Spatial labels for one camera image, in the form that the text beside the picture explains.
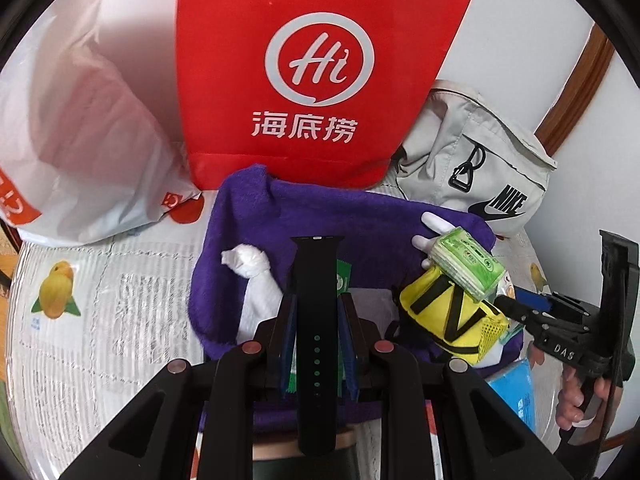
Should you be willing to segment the person's right hand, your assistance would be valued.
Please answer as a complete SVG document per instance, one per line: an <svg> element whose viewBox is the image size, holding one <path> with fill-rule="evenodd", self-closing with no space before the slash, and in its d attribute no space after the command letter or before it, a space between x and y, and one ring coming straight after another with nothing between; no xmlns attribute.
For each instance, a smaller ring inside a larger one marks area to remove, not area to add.
<svg viewBox="0 0 640 480"><path fill-rule="evenodd" d="M592 398L599 398L601 404L597 415L593 417L591 424L586 427L585 441L595 439L600 434L602 426L606 427L605 432L608 432L611 428L612 422L606 422L606 408L608 406L612 408L611 416L614 417L623 395L623 389L616 387L614 400L610 402L608 397L610 396L611 385L612 382L602 377L598 378L594 383ZM585 419L585 412L580 408L583 403L582 381L577 377L576 370L573 367L564 364L562 388L558 395L558 404L556 404L555 411L555 421L561 429L565 431L571 430L575 424Z"/></svg>

